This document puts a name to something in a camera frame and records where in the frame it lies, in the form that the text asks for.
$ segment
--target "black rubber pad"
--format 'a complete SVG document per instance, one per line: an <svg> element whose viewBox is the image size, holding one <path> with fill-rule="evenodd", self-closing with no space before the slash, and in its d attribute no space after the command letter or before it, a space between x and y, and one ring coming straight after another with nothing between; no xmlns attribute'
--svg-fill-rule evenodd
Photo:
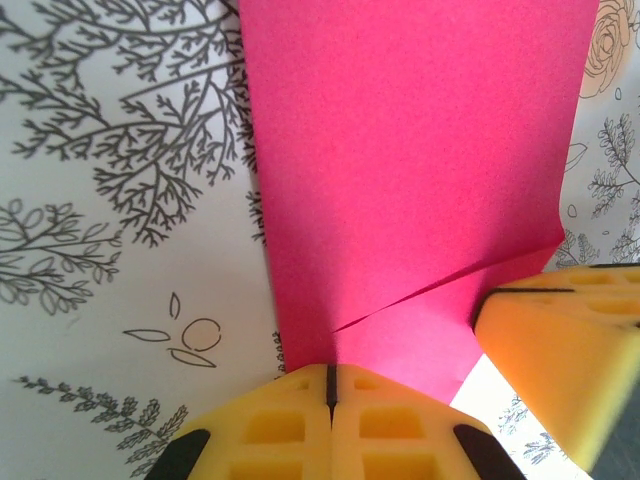
<svg viewBox="0 0 640 480"><path fill-rule="evenodd" d="M188 480L209 437L207 430L200 429L173 440L145 480Z"/></svg>
<svg viewBox="0 0 640 480"><path fill-rule="evenodd" d="M453 433L481 480L526 480L495 437L465 424L453 427Z"/></svg>

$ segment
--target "white background paper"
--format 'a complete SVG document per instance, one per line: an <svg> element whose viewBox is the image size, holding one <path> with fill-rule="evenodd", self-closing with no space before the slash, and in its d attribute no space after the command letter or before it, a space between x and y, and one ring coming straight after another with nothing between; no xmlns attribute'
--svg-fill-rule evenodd
<svg viewBox="0 0 640 480"><path fill-rule="evenodd" d="M157 456L153 442L158 446L158 442L166 441L158 432L162 433L161 427L174 414L178 415L173 425L180 424L184 416L181 413L188 411L191 418L208 411L271 380L281 368L261 238L261 206L258 200L251 200L256 198L257 188L252 140L247 136L250 118L248 111L244 117L232 118L240 111L238 108L247 107L246 99L234 96L242 94L242 86L227 91L228 99L219 95L230 77L240 79L239 85L243 83L235 2L42 0L42 7L35 7L28 2L3 0L0 4L4 9L0 22L0 74L4 79L0 94L0 207L5 209L5 223L10 212L23 227L36 224L33 230L27 228L26 236L17 224L0 227L9 229L0 235L8 239L0 241L0 278L5 280L4 300L0 301L0 424L5 432L0 440L0 478L114 479L128 478L134 472L142 475L143 466ZM592 59L600 59L601 65L596 67L601 68L592 65L583 89L585 98L579 104L560 207L569 231L568 241L550 262L550 269L637 258L634 240L640 232L636 235L634 231L634 208L640 207L640 201L636 205L633 198L640 190L640 145L630 146L640 124L637 8L632 0L608 0L602 5L598 21L611 27L606 31L615 32L611 37L613 47L603 54L597 49L605 43L595 42L590 52ZM223 20L217 28L220 18ZM66 79L59 76L68 74L75 60L79 60L77 73L82 85L74 83L73 75ZM172 75L172 68L175 70L175 64L180 62L184 64ZM123 65L118 73L116 68ZM184 117L191 120L167 115L167 99L179 112L185 85L192 86L195 81L202 91L210 71L215 87L209 85L206 98L197 104L196 114L187 109ZM66 90L54 90L57 84ZM133 103L129 106L121 101L140 91L145 93L131 97ZM74 94L86 95L89 103L80 101L78 109ZM161 104L157 95L163 97ZM55 100L58 97L67 103ZM92 98L99 101L102 123L96 118L84 118L83 109L91 105ZM97 154L101 142L113 141L106 135L122 133L116 128L118 125L150 120L141 110L127 111L137 105L136 101L161 126L162 122L174 124L168 127L171 130L166 134L166 144L180 135L192 138L193 131L186 125L195 128L201 119L211 134L204 142L213 148L200 171L191 164L176 174L201 194L188 200L193 211L183 223L172 226L170 231L159 228L168 238L153 248L150 241L143 241L143 236L135 241L141 230L139 225L124 228L121 240L114 238L115 232L123 228L121 222L131 215L126 207L118 210L109 194L101 195L98 189L104 184L93 178L96 168L127 171L118 167L122 164L114 167L109 162L117 160L118 155L126 156L128 148L139 147L140 143L121 144L119 149L110 153L107 150L99 158ZM60 112L67 115L67 123ZM71 128L75 115L84 120ZM601 132L607 119L612 122L608 128L613 144L626 152L624 165L618 166L615 160L610 163L611 152L607 154L608 145L602 143L605 134ZM34 123L25 126L25 120ZM56 135L55 129L61 126L61 134ZM623 126L624 134L620 136ZM46 141L25 159L25 151L47 131ZM65 141L78 145L73 141L91 136L91 132L99 133L95 134L96 141L86 159L76 158L71 150L67 152L70 158L61 161L57 145ZM144 146L145 140L140 140L143 134L139 130L135 133ZM20 153L16 142L27 150L22 148ZM214 148L215 142L220 145ZM197 148L196 144L190 147L191 151ZM167 155L155 160L165 173L171 172ZM153 151L147 156L153 157ZM148 161L142 155L131 168L140 168ZM207 170L215 169L221 161L231 170L218 168L211 185ZM604 175L600 176L604 186L590 188L598 170ZM137 187L132 185L129 194L135 193L135 188L144 190L145 183L152 180L152 176L142 178ZM152 190L147 189L146 195L152 195ZM600 208L601 213L594 215L603 201L608 203L606 213ZM45 235L31 242L50 226L44 215L51 216L46 205L83 216L73 227L80 229L74 234L76 240ZM140 203L137 207L146 208ZM38 209L43 216L36 222ZM28 219L34 210L36 213ZM82 243L87 229L105 223L109 226L100 235L89 238L101 243L100 249L90 254L104 252L106 257L99 260L105 261L120 252L115 264L108 267L118 270L112 281L103 273L97 274L97 283L95 269L88 269L86 275L79 275L77 270L66 272L61 263L63 257L55 252L82 254L93 243L79 249L60 244ZM115 247L108 245L109 239ZM49 250L33 248L38 246ZM34 268L39 261L43 263ZM53 308L48 295L41 298L42 284L33 280L34 273L35 278L43 273L42 267L61 273L65 285L88 280L82 288L92 295L83 297L87 302L80 304L77 311L65 313ZM15 289L6 286L15 275L31 278L22 285L36 290L27 295L27 306L20 305ZM190 327L183 343L185 329L198 319L206 320L195 325L206 328ZM143 341L123 333L131 330L146 340L165 341ZM215 342L218 343L213 348L198 351ZM210 363L188 365L173 358L172 352L192 363ZM82 387L91 387L92 391L78 390ZM65 397L63 390L67 388L70 390ZM97 396L105 392L109 397ZM61 402L63 397L69 401ZM127 410L132 405L131 399L125 401L127 397L138 402L135 413ZM580 478L583 474L547 440L526 408L511 404L513 397L504 379L482 359L454 406L487 423L529 478ZM118 401L117 407L110 403L113 400ZM92 423L104 412L111 412L113 418ZM122 432L105 431L109 425L112 430L124 429L127 418L137 423ZM144 438L131 445L135 441L131 435L140 431Z"/></svg>

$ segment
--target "yellow foam block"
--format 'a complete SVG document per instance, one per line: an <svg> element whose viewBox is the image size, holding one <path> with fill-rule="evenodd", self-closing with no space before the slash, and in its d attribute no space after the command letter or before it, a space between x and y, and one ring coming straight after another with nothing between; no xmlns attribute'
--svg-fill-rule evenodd
<svg viewBox="0 0 640 480"><path fill-rule="evenodd" d="M558 445L589 471L638 381L639 321L639 267L577 267L494 290L475 334Z"/></svg>
<svg viewBox="0 0 640 480"><path fill-rule="evenodd" d="M353 366L313 365L183 427L147 480L523 480L477 420Z"/></svg>

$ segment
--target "folded paper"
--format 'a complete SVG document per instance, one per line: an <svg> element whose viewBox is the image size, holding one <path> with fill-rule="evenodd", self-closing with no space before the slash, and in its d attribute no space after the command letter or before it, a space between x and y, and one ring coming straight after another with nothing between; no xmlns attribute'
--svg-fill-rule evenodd
<svg viewBox="0 0 640 480"><path fill-rule="evenodd" d="M597 3L240 3L290 370L349 361L453 397L478 294L562 239Z"/></svg>

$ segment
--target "leaf drawing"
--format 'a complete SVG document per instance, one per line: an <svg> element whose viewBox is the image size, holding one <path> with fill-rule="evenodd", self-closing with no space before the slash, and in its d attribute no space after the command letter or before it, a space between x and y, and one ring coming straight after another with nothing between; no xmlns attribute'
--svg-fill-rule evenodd
<svg viewBox="0 0 640 480"><path fill-rule="evenodd" d="M169 444L176 431L182 426L188 415L187 407L182 405L176 412L162 425L158 424L160 417L160 402L156 399L150 400L139 418L134 417L138 410L138 401L134 397L126 397L120 402L115 400L108 393L94 394L91 387L79 387L72 389L66 383L58 386L50 385L45 379L32 380L28 376L20 377L16 382L22 384L24 388L37 390L43 395L56 393L60 396L61 402L78 402L75 405L75 412L86 412L100 410L93 416L92 423L108 423L104 430L112 433L127 433L116 448L117 450L131 450L138 446L126 460L126 464L138 464L131 473L131 478L142 476L151 470L158 456Z"/></svg>
<svg viewBox="0 0 640 480"><path fill-rule="evenodd" d="M262 214L262 194L256 190L247 193L245 198L249 201L249 217L253 219L253 224L258 229L251 238L262 242L262 245L266 245L267 239L264 233L264 216Z"/></svg>
<svg viewBox="0 0 640 480"><path fill-rule="evenodd" d="M280 332L275 331L271 335L273 338L273 343L276 345L277 359L278 359L278 371L284 373L284 350L282 349L282 339L280 338Z"/></svg>
<svg viewBox="0 0 640 480"><path fill-rule="evenodd" d="M582 160L582 157L584 157L585 153L587 153L587 146L584 143L573 143L569 145L567 164L564 167L565 173L578 165L578 163L580 163L580 160Z"/></svg>
<svg viewBox="0 0 640 480"><path fill-rule="evenodd" d="M216 368L215 363L198 355L197 353L182 350L181 348L167 348L167 350L174 359L184 363L185 365L192 365L194 367Z"/></svg>
<svg viewBox="0 0 640 480"><path fill-rule="evenodd" d="M83 227L71 203L25 208L0 205L0 300L49 315L77 310L93 296L91 284L112 282L122 240L108 223Z"/></svg>
<svg viewBox="0 0 640 480"><path fill-rule="evenodd" d="M177 320L180 316L180 298L178 298L176 292L171 293L171 301L169 302L169 315L174 320Z"/></svg>
<svg viewBox="0 0 640 480"><path fill-rule="evenodd" d="M605 215L622 198L625 187L630 184L640 186L640 182L629 169L631 150L635 145L635 131L631 128L629 115L624 114L617 123L607 118L604 128L598 133L600 147L609 163L608 170L598 169L589 185L591 196L599 202L593 210L592 218ZM620 181L620 173L624 172L626 181Z"/></svg>
<svg viewBox="0 0 640 480"><path fill-rule="evenodd" d="M200 177L213 187L235 174L237 161L255 171L231 2L49 0L34 9L44 31L0 11L0 33L29 63L0 75L0 102L14 98L28 117L14 153L91 161L97 193L120 215L121 228L135 232L134 241L156 247L185 223L204 194ZM114 105L118 120L84 81L97 52L116 59L114 75L132 73L144 84L133 84ZM102 280L99 273L94 279Z"/></svg>
<svg viewBox="0 0 640 480"><path fill-rule="evenodd" d="M171 336L163 330L140 328L137 330L125 330L122 333L142 340L143 342L167 342L171 340Z"/></svg>
<svg viewBox="0 0 640 480"><path fill-rule="evenodd" d="M577 237L569 229L565 229L564 242L558 247L554 258L556 268L568 268L576 265L592 264L599 256L600 249L595 249L586 236L581 233Z"/></svg>
<svg viewBox="0 0 640 480"><path fill-rule="evenodd" d="M518 395L511 399L511 405L499 417L498 430L506 435L513 435L518 424L527 417L529 409L522 403Z"/></svg>

